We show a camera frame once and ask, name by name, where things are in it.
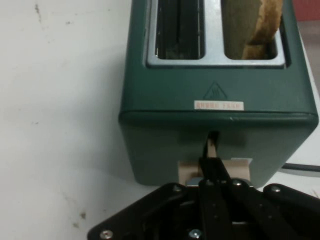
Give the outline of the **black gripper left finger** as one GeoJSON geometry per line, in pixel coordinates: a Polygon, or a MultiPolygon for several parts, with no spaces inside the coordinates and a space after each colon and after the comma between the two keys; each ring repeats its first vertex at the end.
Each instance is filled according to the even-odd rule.
{"type": "Polygon", "coordinates": [[[165,184],[89,230],[89,240],[224,240],[226,204],[219,158],[200,158],[196,186],[165,184]]]}

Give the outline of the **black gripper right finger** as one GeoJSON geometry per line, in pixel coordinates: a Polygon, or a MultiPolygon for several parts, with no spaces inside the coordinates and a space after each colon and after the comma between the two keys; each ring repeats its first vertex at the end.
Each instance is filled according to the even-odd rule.
{"type": "Polygon", "coordinates": [[[318,240],[320,200],[281,184],[263,191],[231,178],[223,162],[214,159],[214,239],[318,240]]]}

